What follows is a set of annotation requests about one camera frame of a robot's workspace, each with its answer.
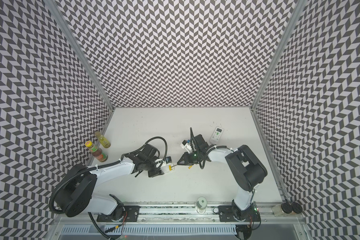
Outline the white air conditioner remote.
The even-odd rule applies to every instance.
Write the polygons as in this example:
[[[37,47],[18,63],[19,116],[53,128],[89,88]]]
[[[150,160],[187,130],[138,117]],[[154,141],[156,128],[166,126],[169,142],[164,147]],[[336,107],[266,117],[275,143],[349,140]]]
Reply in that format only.
[[[175,166],[173,164],[165,165],[161,167],[161,170],[164,174],[173,172],[175,170]]]

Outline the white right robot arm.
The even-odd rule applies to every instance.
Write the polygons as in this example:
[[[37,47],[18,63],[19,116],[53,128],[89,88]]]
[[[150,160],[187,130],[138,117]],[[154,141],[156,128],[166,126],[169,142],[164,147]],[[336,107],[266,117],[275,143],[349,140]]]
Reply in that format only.
[[[233,150],[227,146],[208,144],[202,135],[195,136],[190,130],[190,138],[181,143],[185,150],[177,164],[179,166],[199,165],[204,169],[207,162],[223,163],[229,169],[238,185],[228,213],[219,211],[224,221],[253,223],[259,220],[259,210],[253,201],[257,187],[264,181],[268,171],[247,145]]]

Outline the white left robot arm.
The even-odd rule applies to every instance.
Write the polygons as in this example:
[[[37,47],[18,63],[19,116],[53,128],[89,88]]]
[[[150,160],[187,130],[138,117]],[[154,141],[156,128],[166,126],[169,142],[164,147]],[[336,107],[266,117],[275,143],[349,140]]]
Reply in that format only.
[[[82,212],[110,215],[122,203],[113,195],[95,194],[95,189],[121,176],[143,171],[159,172],[156,167],[159,157],[160,151],[156,147],[145,144],[134,152],[123,154],[114,163],[94,167],[75,165],[53,190],[49,209],[70,218]]]

